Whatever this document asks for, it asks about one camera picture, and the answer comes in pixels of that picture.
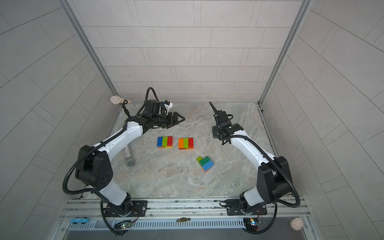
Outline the long orange lego brick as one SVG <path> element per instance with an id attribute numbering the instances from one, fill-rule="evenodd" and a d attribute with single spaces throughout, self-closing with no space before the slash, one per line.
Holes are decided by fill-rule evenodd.
<path id="1" fill-rule="evenodd" d="M 180 139 L 179 139 L 179 142 L 178 142 L 178 148 L 179 148 L 179 150 L 185 148 L 185 145 L 184 145 L 184 138 L 180 138 Z"/>

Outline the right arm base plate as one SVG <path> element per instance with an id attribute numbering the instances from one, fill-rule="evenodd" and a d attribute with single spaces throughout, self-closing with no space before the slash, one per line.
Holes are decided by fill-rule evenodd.
<path id="1" fill-rule="evenodd" d="M 245 200 L 241 199 L 226 199 L 220 202 L 220 206 L 227 210 L 228 216 L 258 216 L 268 214 L 264 205 L 257 204 L 255 206 L 249 206 Z"/>

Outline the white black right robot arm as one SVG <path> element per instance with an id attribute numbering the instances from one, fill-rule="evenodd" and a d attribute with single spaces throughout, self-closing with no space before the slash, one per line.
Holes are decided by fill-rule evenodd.
<path id="1" fill-rule="evenodd" d="M 265 151 L 249 137 L 243 127 L 232 124 L 232 115 L 217 110 L 212 102 L 209 104 L 215 119 L 213 137 L 220 140 L 222 145 L 228 143 L 236 147 L 258 170 L 256 186 L 240 194 L 242 211 L 250 214 L 258 206 L 276 203 L 298 208 L 301 200 L 294 187 L 288 161 Z"/>

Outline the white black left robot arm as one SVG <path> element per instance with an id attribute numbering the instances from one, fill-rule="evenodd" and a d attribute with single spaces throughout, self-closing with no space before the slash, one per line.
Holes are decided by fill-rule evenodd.
<path id="1" fill-rule="evenodd" d="M 113 158 L 133 140 L 151 129 L 169 129 L 185 121 L 177 112 L 170 112 L 169 101 L 147 100 L 139 113 L 128 115 L 123 127 L 94 146 L 83 146 L 78 160 L 69 169 L 63 180 L 62 189 L 67 195 L 91 192 L 114 205 L 130 204 L 129 194 L 114 180 L 111 165 Z"/>

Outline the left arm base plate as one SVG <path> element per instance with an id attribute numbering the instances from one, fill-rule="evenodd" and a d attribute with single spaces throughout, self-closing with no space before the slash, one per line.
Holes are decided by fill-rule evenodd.
<path id="1" fill-rule="evenodd" d="M 103 207 L 105 217 L 144 217 L 146 214 L 147 201 L 126 201 L 121 206 L 107 203 Z"/>

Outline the small dark blue lego brick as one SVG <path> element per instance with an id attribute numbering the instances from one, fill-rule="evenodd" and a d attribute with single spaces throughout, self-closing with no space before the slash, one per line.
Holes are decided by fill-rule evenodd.
<path id="1" fill-rule="evenodd" d="M 163 147 L 163 137 L 158 137 L 157 147 L 158 148 L 162 148 Z"/>

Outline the red lego brick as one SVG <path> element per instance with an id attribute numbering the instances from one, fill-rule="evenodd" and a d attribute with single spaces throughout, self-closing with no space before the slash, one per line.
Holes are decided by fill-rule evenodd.
<path id="1" fill-rule="evenodd" d="M 168 136 L 167 137 L 167 147 L 172 148 L 172 146 L 173 146 L 173 137 Z"/>
<path id="2" fill-rule="evenodd" d="M 189 147 L 189 149 L 194 148 L 194 139 L 193 138 L 189 138 L 188 147 Z"/>

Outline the dark green lego brick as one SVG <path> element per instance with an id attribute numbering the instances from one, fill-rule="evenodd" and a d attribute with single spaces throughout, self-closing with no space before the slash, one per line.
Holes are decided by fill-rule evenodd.
<path id="1" fill-rule="evenodd" d="M 200 158 L 199 160 L 199 164 L 201 166 L 204 166 L 205 164 L 209 163 L 211 161 L 211 159 L 209 157 L 205 157 L 205 158 Z"/>

